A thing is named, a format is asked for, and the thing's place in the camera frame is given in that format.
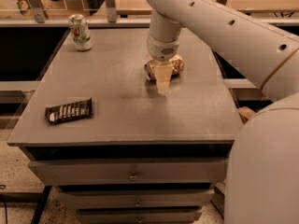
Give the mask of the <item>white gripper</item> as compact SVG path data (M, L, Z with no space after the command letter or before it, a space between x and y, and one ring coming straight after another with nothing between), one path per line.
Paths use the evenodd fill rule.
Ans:
M149 55L153 60L163 61L154 67L154 75L156 78L156 86L159 93L169 89L169 84L172 76L173 64L169 61L178 51L179 40L172 42L161 42L148 34L147 48Z

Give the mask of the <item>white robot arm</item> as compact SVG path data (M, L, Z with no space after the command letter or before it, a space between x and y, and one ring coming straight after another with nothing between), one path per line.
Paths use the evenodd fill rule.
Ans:
M148 50L168 60L187 27L271 100L230 152L224 224L299 224L299 42L210 0L147 0Z

